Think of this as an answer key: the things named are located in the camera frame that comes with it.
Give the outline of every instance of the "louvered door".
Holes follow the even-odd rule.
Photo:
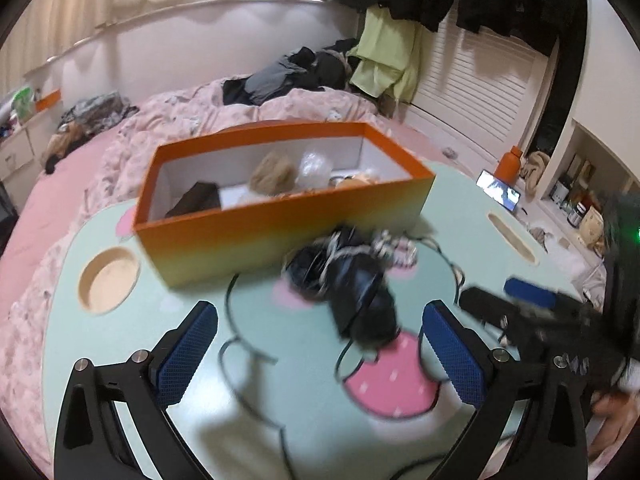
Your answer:
[[[437,34],[425,32],[412,104],[500,158],[522,140],[548,58],[516,38],[456,26],[457,3]]]

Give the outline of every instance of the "pink bedding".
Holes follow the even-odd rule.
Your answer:
[[[293,118],[366,121],[391,136],[398,134],[420,156],[448,162],[424,136],[377,116],[371,103],[352,94],[294,90],[261,107],[225,107],[222,86],[215,81],[151,97],[135,116],[60,162],[53,176],[41,176],[0,260],[0,408],[24,449],[50,478],[42,345],[50,298],[75,233],[101,209],[138,195],[160,144],[254,121]]]

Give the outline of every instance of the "metal screw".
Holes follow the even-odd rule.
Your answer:
[[[494,350],[494,359],[499,363],[505,363],[509,360],[510,355],[504,348],[496,348]]]
[[[146,350],[137,350],[133,352],[131,360],[135,363],[141,363],[146,361],[147,357],[149,357],[149,352],[147,352]]]
[[[567,368],[568,366],[566,359],[561,355],[557,355],[556,357],[554,357],[554,364],[558,368]]]
[[[76,364],[74,365],[74,368],[81,372],[82,370],[84,370],[85,368],[87,368],[89,365],[89,359],[78,359],[78,361],[76,361]]]

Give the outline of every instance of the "smartphone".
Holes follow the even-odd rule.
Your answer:
[[[513,213],[514,209],[516,209],[520,201],[520,193],[503,181],[495,178],[488,171],[485,170],[480,174],[476,184],[508,211]]]

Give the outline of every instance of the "green table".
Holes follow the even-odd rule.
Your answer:
[[[431,169],[436,181],[416,228],[431,241],[420,246],[414,271],[389,274],[403,333],[378,355],[339,340],[328,307],[288,292],[277,268],[239,276],[227,304],[231,276],[169,291],[135,237],[116,235],[118,220],[134,202],[98,213],[69,249],[49,317],[43,391],[51,450],[79,358],[95,365],[125,361],[136,350],[153,348],[197,301],[207,300],[218,308],[218,334],[184,399],[168,413],[214,478],[385,480],[413,464],[402,480],[424,480],[472,414],[419,337],[424,305],[443,300],[494,348],[495,337],[455,305],[460,286],[501,294],[505,279],[516,275],[574,292],[525,229],[472,180],[441,164]],[[527,240],[536,264],[505,241],[489,213]],[[79,275],[95,254],[118,244],[140,256],[140,277],[120,307],[92,316],[79,306]],[[126,406],[119,405],[118,413],[143,472],[159,478]],[[506,433],[513,433],[520,416],[521,406]]]

